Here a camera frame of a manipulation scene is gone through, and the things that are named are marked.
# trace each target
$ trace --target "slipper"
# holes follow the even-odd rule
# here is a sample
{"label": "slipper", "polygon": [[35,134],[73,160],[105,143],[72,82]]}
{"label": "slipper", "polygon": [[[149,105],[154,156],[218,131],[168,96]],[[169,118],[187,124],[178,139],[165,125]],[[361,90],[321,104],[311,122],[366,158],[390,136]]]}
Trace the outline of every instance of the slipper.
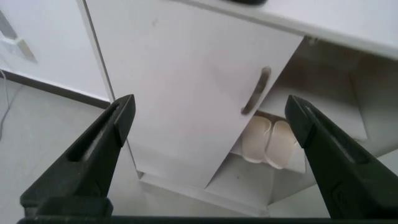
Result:
{"label": "slipper", "polygon": [[253,116],[242,132],[242,156],[248,162],[261,163],[270,136],[272,123],[262,116]]}
{"label": "slipper", "polygon": [[265,159],[269,165],[276,169],[287,166],[297,140],[286,121],[275,122],[272,129],[271,139],[265,153]]}

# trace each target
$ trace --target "open cabinet door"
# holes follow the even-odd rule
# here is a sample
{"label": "open cabinet door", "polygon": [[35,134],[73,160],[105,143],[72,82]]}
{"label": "open cabinet door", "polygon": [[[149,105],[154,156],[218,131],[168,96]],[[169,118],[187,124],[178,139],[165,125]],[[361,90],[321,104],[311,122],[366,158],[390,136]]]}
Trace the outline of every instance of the open cabinet door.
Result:
{"label": "open cabinet door", "polygon": [[136,99],[137,170],[202,189],[303,38],[180,2],[87,4],[115,97]]}

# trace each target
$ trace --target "electrical outlet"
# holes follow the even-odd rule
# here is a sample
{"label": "electrical outlet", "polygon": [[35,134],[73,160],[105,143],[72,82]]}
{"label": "electrical outlet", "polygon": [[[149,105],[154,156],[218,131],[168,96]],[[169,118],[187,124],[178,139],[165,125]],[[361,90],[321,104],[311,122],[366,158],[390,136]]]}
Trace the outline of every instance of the electrical outlet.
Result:
{"label": "electrical outlet", "polygon": [[3,38],[1,39],[1,43],[11,54],[36,62],[33,53],[30,51],[24,39],[17,38],[15,40],[12,40],[8,38]]}

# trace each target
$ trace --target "floor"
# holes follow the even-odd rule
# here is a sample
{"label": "floor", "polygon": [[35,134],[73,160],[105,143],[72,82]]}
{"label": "floor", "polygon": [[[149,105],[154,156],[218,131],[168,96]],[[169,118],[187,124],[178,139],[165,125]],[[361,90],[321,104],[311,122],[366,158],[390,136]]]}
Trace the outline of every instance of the floor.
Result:
{"label": "floor", "polygon": [[[0,116],[6,110],[0,79]],[[102,113],[102,109],[7,82],[11,109],[0,140],[0,219],[16,223],[23,217],[19,196]],[[139,182],[131,155],[119,156],[108,197],[114,215],[240,217],[227,210]]]}

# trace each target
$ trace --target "metal handle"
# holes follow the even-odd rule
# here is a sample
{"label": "metal handle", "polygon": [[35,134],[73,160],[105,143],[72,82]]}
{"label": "metal handle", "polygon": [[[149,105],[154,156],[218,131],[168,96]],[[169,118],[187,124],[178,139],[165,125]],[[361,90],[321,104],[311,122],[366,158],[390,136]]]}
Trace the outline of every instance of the metal handle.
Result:
{"label": "metal handle", "polygon": [[266,85],[267,85],[267,82],[268,82],[268,78],[269,78],[270,75],[271,75],[271,68],[270,67],[264,67],[261,70],[260,79],[257,82],[257,85],[256,85],[252,95],[250,96],[250,99],[249,99],[248,103],[246,103],[246,106],[244,108],[242,108],[241,114],[247,115],[247,114],[250,113],[250,111],[253,110],[254,106],[259,101],[259,98],[260,98],[262,92],[266,88]]}

